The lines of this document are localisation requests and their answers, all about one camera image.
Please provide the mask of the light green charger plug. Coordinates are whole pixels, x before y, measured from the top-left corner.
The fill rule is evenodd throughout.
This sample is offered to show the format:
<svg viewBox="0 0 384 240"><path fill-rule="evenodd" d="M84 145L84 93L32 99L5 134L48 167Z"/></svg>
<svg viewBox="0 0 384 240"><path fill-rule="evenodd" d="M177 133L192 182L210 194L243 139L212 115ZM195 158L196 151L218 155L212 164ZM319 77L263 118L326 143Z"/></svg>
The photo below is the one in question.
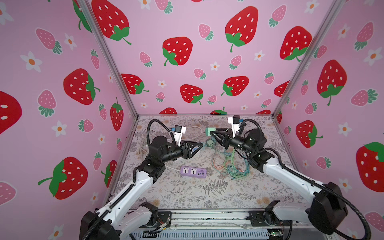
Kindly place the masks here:
<svg viewBox="0 0 384 240"><path fill-rule="evenodd" d="M216 131L215 127L207 127L205 129L206 136L211 136L211 132L214 132L214 131Z"/></svg>

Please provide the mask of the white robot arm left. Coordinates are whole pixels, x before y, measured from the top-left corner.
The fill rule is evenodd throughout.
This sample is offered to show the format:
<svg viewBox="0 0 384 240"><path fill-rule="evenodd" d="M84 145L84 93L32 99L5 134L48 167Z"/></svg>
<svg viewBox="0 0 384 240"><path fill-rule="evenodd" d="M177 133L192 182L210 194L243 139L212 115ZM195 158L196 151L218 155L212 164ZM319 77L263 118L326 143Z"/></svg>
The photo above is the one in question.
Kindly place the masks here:
<svg viewBox="0 0 384 240"><path fill-rule="evenodd" d="M203 146L202 143L191 141L174 144L164 136L155 137L148 143L149 153L144 161L134 168L133 180L104 207L83 216L79 238L123 240L141 226L154 225L157 221L157 207L143 203L131 213L130 208L161 177L167 162L178 158L191 159Z"/></svg>

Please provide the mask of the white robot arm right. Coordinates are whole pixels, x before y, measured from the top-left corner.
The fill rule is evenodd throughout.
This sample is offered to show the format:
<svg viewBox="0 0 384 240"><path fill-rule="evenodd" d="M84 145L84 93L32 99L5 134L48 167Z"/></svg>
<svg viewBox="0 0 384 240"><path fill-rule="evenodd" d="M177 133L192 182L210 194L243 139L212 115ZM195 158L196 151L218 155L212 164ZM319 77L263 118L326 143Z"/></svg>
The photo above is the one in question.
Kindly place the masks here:
<svg viewBox="0 0 384 240"><path fill-rule="evenodd" d="M265 173L301 195L308 205L299 207L293 203L273 201L266 209L271 222L297 221L312 224L317 230L326 235L337 234L347 240L349 236L340 232L338 226L351 209L363 224L364 240L372 237L368 221L364 215L346 198L343 197L338 185L310 179L298 171L283 164L281 155L272 148L266 148L267 139L260 129L252 129L242 137L234 135L232 130L217 129L208 131L218 144L227 149L243 151L246 160L256 170Z"/></svg>

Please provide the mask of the purple power strip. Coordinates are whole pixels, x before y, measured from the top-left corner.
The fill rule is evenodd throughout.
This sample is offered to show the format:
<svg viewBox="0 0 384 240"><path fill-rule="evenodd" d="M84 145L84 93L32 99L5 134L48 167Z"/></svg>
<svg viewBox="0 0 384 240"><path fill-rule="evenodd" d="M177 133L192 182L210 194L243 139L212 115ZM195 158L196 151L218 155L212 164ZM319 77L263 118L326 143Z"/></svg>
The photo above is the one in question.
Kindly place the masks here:
<svg viewBox="0 0 384 240"><path fill-rule="evenodd" d="M207 170L203 168L181 166L180 174L184 177L205 179L207 177Z"/></svg>

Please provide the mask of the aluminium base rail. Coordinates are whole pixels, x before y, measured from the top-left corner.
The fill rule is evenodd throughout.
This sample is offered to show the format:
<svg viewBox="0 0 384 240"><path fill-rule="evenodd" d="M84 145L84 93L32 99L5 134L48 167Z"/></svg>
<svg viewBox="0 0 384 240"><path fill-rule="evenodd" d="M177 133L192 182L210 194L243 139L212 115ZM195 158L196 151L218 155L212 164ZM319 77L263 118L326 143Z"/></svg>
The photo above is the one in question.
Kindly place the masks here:
<svg viewBox="0 0 384 240"><path fill-rule="evenodd" d="M307 223L269 225L262 209L160 210L157 224L141 227L130 240L335 240Z"/></svg>

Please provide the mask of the aluminium corner post right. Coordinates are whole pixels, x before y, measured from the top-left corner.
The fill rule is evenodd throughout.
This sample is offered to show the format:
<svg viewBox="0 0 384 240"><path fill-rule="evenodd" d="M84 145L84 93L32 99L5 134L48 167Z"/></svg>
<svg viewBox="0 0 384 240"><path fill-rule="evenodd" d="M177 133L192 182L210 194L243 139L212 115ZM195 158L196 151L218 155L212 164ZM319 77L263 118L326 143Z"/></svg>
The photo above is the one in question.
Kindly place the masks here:
<svg viewBox="0 0 384 240"><path fill-rule="evenodd" d="M290 83L288 84L283 94L283 97L279 101L279 104L277 105L274 113L272 114L273 120L277 120L278 113L283 109L288 97L290 96L295 86L297 85L297 82L300 80L301 76L305 72L307 64L311 61L313 54L315 53L315 50L317 49L318 45L323 41L324 37L327 35L327 32L329 31L333 22L337 18L344 4L345 4L345 1L336 0L336 1L333 1L332 4L330 5L330 8L327 11L327 14L325 15L323 21L319 25L319 29L317 30L315 36L313 37L313 40L308 50L306 51L303 59L299 63L293 76L291 77Z"/></svg>

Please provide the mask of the aluminium corner post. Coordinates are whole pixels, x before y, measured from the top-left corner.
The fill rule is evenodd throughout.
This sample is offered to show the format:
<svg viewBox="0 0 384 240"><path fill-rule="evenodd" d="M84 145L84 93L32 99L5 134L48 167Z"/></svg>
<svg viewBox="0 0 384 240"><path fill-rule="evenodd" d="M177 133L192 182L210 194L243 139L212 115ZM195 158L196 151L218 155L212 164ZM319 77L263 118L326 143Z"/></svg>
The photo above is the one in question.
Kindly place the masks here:
<svg viewBox="0 0 384 240"><path fill-rule="evenodd" d="M333 1L332 4L330 5L330 8L327 11L327 14L325 15L323 21L319 25L319 29L317 30L315 36L313 37L313 40L308 50L306 51L303 59L299 63L293 76L291 77L290 83L288 84L283 94L283 97L279 101L279 104L277 105L274 113L272 114L273 120L277 120L278 113L283 109L288 97L290 96L295 86L297 85L297 82L300 80L301 76L305 72L307 64L311 61L313 54L315 53L315 50L317 49L318 45L323 41L324 37L327 35L327 32L329 31L333 22L337 18L344 4L345 4L345 1L336 0L336 1Z"/></svg>
<svg viewBox="0 0 384 240"><path fill-rule="evenodd" d="M130 94L126 88L124 80L123 80L123 78L122 78L122 76L121 76L121 74L117 68L117 65L113 59L111 51L109 50L109 48L106 44L104 35L102 34L100 27L97 23L97 20L96 20L95 15L92 11L90 2L85 1L85 0L80 0L79 4L83 10L83 14L84 14L87 22L89 23L89 25L93 31L95 39L96 39L96 41L97 41L97 43L98 43L98 45L99 45L99 47L103 53L103 56L104 56L104 58L108 64L108 67L109 67L113 77L115 78L115 81L118 85L118 88L121 91L121 93L125 99L125 102L127 103L128 107L129 107L129 109L133 115L133 118L138 119L138 117L139 117L138 112L135 109L134 104L130 98Z"/></svg>

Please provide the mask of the aluminium corner post left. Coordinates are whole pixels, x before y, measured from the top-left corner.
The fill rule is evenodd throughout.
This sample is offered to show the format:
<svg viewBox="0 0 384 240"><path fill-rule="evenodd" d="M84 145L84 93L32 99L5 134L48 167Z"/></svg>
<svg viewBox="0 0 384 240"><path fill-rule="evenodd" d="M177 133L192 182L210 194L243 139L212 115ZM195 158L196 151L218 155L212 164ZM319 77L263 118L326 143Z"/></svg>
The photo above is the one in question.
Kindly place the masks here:
<svg viewBox="0 0 384 240"><path fill-rule="evenodd" d="M124 80L123 80L123 78L122 78L122 76L121 76L121 74L117 68L117 65L113 59L111 51L109 50L109 48L106 44L104 35L102 34L100 27L97 23L97 20L96 20L95 15L92 11L90 2L85 1L85 0L80 0L79 4L83 10L83 14L84 14L87 22L89 23L89 25L93 31L95 39L96 39L96 41L97 41L97 43L98 43L98 45L99 45L99 47L103 53L103 56L104 56L104 58L108 64L108 67L109 67L113 77L115 78L115 81L118 85L118 88L121 91L121 93L125 99L125 102L127 103L128 107L129 107L129 109L133 115L133 118L138 119L138 117L139 117L138 112L135 109L134 104L130 98L130 94L126 88Z"/></svg>

